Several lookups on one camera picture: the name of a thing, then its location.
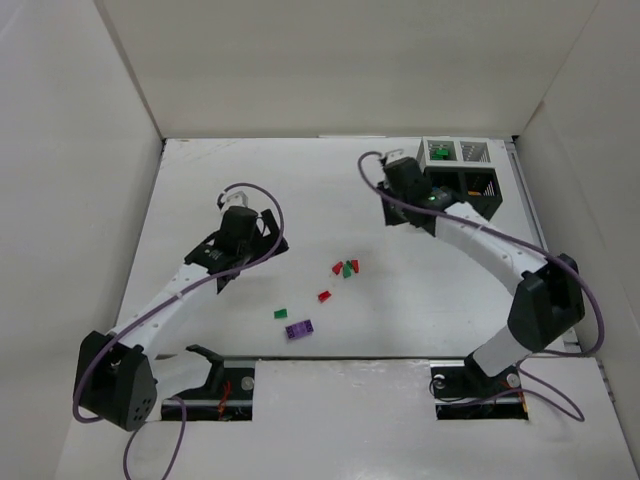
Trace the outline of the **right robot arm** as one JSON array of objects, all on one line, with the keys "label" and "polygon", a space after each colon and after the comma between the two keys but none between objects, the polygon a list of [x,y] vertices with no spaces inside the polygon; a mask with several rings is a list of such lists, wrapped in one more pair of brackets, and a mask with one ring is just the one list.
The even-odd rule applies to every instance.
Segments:
[{"label": "right robot arm", "polygon": [[479,385],[545,350],[585,316],[575,261],[548,258],[506,239],[471,203],[447,187],[433,188],[413,157],[381,161],[385,180],[376,186],[389,225],[408,223],[466,254],[512,296],[502,327],[464,360]]}]

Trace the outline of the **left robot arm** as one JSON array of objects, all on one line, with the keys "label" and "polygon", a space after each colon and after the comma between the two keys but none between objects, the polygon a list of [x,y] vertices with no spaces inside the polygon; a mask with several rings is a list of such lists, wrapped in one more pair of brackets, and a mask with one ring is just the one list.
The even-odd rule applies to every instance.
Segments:
[{"label": "left robot arm", "polygon": [[216,360],[212,352],[193,345],[163,359],[161,351],[201,304],[241,271],[287,251],[283,224],[280,210],[229,207],[219,229],[186,255],[140,313],[106,333],[87,335],[79,350],[74,417],[106,420],[132,432],[157,419],[163,401],[204,386]]}]

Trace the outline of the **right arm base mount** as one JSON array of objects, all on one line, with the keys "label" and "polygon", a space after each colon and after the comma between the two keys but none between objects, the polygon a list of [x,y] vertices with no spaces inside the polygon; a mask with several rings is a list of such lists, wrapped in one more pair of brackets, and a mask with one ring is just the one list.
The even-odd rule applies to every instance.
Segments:
[{"label": "right arm base mount", "polygon": [[429,393],[441,421],[528,420],[522,382],[515,366],[487,377],[467,359],[430,363]]}]

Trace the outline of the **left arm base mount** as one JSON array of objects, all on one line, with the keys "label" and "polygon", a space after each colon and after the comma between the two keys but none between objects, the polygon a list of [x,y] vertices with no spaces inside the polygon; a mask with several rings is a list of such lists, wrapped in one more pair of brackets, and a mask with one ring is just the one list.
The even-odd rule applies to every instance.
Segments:
[{"label": "left arm base mount", "polygon": [[253,416],[256,362],[224,357],[191,345],[157,363],[157,401],[153,417],[178,421],[244,422]]}]

